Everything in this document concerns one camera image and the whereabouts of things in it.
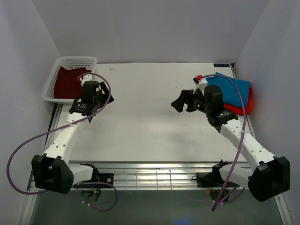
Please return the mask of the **dark red t shirt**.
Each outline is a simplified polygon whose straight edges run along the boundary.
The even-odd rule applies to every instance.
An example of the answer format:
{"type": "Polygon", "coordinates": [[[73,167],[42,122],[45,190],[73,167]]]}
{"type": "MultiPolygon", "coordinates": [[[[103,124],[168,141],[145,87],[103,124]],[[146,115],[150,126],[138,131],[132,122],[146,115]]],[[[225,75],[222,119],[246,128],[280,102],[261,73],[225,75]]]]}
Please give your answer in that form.
{"type": "Polygon", "coordinates": [[[77,79],[83,73],[91,72],[85,67],[67,70],[60,67],[54,86],[54,98],[74,99],[83,90],[80,81],[77,79]]]}

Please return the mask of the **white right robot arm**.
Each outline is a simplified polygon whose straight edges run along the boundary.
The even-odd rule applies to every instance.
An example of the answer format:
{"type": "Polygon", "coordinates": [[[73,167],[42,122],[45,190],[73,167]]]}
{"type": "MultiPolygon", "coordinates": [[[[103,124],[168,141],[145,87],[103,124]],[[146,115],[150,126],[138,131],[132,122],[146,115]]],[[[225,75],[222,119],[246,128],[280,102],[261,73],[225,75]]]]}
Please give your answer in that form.
{"type": "Polygon", "coordinates": [[[218,86],[209,85],[204,90],[182,90],[171,106],[181,113],[184,105],[189,113],[204,113],[209,124],[227,138],[250,165],[250,169],[245,169],[221,160],[210,173],[198,177],[199,185],[226,186],[230,182],[247,188],[260,202],[290,190],[288,159],[275,156],[243,131],[236,114],[224,107],[223,93],[218,86]]]}

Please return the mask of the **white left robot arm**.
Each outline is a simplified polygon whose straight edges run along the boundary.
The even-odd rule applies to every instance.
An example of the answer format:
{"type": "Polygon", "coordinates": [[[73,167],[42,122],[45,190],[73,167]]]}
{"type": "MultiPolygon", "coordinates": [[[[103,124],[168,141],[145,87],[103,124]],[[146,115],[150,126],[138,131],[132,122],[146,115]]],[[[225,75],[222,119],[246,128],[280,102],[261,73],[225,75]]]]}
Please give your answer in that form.
{"type": "Polygon", "coordinates": [[[88,187],[99,183],[92,164],[69,165],[71,152],[94,114],[114,101],[105,82],[85,81],[81,94],[73,101],[63,128],[43,155],[31,161],[35,186],[39,189],[66,194],[74,185],[84,182],[88,187]]]}

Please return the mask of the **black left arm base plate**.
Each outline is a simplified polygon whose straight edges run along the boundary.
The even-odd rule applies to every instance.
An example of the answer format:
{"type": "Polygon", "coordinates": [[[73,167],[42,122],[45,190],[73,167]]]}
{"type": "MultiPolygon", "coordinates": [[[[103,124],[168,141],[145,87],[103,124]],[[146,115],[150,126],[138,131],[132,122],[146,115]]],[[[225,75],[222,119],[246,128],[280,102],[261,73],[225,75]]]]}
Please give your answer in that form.
{"type": "Polygon", "coordinates": [[[97,177],[98,182],[114,184],[114,173],[99,173],[97,177]]]}

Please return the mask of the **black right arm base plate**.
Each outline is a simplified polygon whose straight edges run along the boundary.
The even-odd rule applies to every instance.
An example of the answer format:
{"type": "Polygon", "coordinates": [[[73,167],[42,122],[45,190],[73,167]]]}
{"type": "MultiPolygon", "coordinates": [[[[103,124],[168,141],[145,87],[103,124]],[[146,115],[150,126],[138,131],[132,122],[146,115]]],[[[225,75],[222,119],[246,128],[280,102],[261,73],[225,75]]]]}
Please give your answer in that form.
{"type": "Polygon", "coordinates": [[[211,172],[196,173],[196,181],[198,188],[211,188],[216,186],[211,172]]]}

